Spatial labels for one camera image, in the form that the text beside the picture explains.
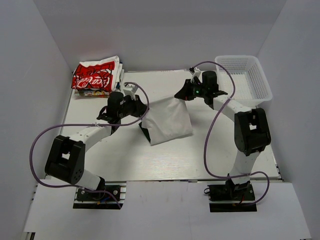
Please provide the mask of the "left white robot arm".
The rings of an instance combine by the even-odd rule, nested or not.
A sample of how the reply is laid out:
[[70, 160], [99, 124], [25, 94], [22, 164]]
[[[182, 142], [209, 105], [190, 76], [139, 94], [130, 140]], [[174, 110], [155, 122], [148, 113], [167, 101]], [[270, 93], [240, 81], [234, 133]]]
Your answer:
[[105, 196], [105, 180], [85, 170], [86, 152], [101, 140], [114, 134], [127, 116], [142, 119], [149, 109], [138, 95], [110, 94], [107, 105], [98, 116], [98, 123], [71, 136], [57, 136], [52, 143], [44, 168], [47, 175], [78, 188], [84, 188], [90, 196], [99, 200]]

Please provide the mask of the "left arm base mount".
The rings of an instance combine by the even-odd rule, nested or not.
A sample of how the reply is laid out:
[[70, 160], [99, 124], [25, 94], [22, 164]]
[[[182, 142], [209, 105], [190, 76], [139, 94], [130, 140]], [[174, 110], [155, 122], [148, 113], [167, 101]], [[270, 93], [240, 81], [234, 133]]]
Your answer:
[[73, 209], [120, 210], [125, 201], [126, 187], [125, 182], [107, 182], [105, 184], [105, 191], [111, 193], [120, 206], [107, 193], [89, 193], [78, 188], [73, 201]]

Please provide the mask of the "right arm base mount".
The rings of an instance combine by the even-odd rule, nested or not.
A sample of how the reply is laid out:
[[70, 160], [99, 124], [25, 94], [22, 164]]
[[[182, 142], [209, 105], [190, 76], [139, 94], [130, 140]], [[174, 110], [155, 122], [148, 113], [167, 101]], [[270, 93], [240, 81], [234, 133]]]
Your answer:
[[211, 213], [249, 213], [257, 212], [253, 186], [233, 192], [226, 184], [208, 185], [203, 193], [208, 196]]

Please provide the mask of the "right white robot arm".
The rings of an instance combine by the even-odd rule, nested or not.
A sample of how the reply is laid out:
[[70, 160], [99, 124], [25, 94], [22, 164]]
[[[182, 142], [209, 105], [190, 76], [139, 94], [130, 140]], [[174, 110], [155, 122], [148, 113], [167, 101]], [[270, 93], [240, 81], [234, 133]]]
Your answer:
[[262, 108], [250, 108], [234, 100], [218, 85], [214, 71], [189, 69], [191, 78], [174, 95], [176, 99], [192, 101], [201, 98], [211, 109], [223, 114], [234, 123], [234, 143], [237, 154], [234, 165], [226, 177], [226, 195], [236, 200], [249, 187], [253, 165], [271, 143], [271, 134]]

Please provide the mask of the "white green raglan t-shirt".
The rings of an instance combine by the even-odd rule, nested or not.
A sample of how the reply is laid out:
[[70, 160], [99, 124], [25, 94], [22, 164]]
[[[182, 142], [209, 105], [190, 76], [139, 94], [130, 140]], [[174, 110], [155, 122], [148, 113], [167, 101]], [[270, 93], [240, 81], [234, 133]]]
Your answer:
[[149, 110], [139, 126], [151, 146], [193, 134], [186, 103], [174, 96], [150, 102]]

